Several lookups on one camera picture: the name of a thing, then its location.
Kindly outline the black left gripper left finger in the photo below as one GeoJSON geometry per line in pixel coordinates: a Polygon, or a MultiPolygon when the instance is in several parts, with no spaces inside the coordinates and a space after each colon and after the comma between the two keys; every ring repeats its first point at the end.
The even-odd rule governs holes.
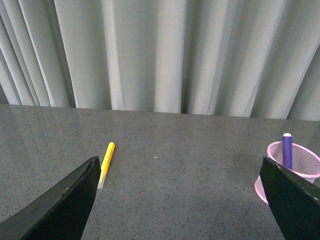
{"type": "Polygon", "coordinates": [[[2,240],[79,240],[95,202],[101,166],[97,156],[0,224],[2,240]]]}

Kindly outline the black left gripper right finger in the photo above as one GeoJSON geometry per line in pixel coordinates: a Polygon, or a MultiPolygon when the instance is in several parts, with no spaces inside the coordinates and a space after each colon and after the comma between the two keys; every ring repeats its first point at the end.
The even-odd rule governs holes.
{"type": "Polygon", "coordinates": [[[320,238],[320,188],[269,157],[259,172],[264,193],[286,240],[320,238]]]}

